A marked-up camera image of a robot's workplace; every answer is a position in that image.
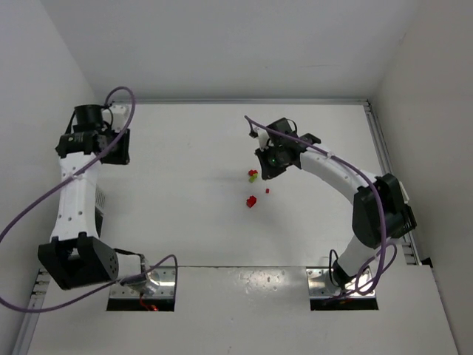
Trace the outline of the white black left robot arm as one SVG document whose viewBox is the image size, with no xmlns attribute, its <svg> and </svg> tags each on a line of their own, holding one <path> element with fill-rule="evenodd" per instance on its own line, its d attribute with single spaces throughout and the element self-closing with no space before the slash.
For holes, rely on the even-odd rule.
<svg viewBox="0 0 473 355">
<path fill-rule="evenodd" d="M 63 290 L 118 278 L 117 253 L 101 240 L 105 194 L 98 176 L 104 164 L 130 161 L 130 131 L 123 127 L 129 113 L 125 105 L 77 106 L 55 148 L 65 186 L 50 241 L 38 247 L 38 259 Z"/>
</svg>

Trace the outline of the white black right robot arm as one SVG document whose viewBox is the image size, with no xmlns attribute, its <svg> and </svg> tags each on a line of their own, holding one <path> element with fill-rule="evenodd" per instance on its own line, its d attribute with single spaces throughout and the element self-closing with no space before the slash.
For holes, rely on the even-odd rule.
<svg viewBox="0 0 473 355">
<path fill-rule="evenodd" d="M 280 118 L 263 126 L 248 120 L 249 135 L 259 142 L 255 151 L 263 180 L 271 180 L 295 166 L 344 196 L 353 208 L 353 237 L 330 266 L 331 283 L 342 290 L 377 260 L 371 286 L 376 287 L 386 261 L 387 247 L 417 226 L 402 183 L 394 175 L 365 172 L 324 148 L 315 135 L 299 135 L 297 125 Z"/>
</svg>

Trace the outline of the white left slotted bin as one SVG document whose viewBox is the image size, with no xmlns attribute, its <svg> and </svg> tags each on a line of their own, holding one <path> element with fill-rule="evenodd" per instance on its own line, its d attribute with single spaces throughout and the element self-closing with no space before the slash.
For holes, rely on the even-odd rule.
<svg viewBox="0 0 473 355">
<path fill-rule="evenodd" d="M 106 202 L 106 195 L 104 191 L 99 186 L 96 186 L 95 187 L 95 208 L 100 210 L 101 212 L 104 212 L 105 202 Z"/>
</svg>

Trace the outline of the black left slotted bin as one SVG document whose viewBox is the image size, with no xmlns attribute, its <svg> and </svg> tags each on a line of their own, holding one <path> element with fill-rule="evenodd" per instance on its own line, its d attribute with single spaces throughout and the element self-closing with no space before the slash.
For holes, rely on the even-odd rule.
<svg viewBox="0 0 473 355">
<path fill-rule="evenodd" d="M 96 228 L 98 238 L 101 237 L 102 226 L 103 226 L 103 212 L 98 207 L 95 207 L 95 228 Z"/>
</svg>

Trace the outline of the black slotted bin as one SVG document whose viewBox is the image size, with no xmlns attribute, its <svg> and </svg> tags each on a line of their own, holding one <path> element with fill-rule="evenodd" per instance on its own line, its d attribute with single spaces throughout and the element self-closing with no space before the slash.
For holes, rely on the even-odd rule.
<svg viewBox="0 0 473 355">
<path fill-rule="evenodd" d="M 407 203 L 404 204 L 401 214 L 404 219 L 404 224 L 400 230 L 400 236 L 404 236 L 405 234 L 408 234 L 412 230 L 416 229 L 417 221 L 413 214 L 412 208 Z"/>
<path fill-rule="evenodd" d="M 103 226 L 103 212 L 98 207 L 95 207 L 95 228 L 96 228 L 98 238 L 101 237 L 102 226 Z"/>
</svg>

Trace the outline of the black right slotted bin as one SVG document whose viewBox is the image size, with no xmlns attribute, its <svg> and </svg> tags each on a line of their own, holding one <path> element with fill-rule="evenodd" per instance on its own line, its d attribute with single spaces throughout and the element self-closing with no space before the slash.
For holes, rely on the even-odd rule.
<svg viewBox="0 0 473 355">
<path fill-rule="evenodd" d="M 401 214 L 404 219 L 404 224 L 400 230 L 400 236 L 404 236 L 405 234 L 408 234 L 412 230 L 416 229 L 417 221 L 413 214 L 412 208 L 407 203 L 404 204 Z"/>
</svg>

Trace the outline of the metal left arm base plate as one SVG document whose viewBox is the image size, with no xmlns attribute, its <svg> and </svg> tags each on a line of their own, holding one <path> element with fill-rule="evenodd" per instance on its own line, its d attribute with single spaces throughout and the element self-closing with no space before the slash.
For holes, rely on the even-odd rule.
<svg viewBox="0 0 473 355">
<path fill-rule="evenodd" d="M 140 297 L 146 300 L 170 300 L 175 296 L 176 270 L 171 266 L 158 267 L 144 281 L 131 285 L 116 284 L 110 288 L 109 299 L 124 300 Z"/>
</svg>

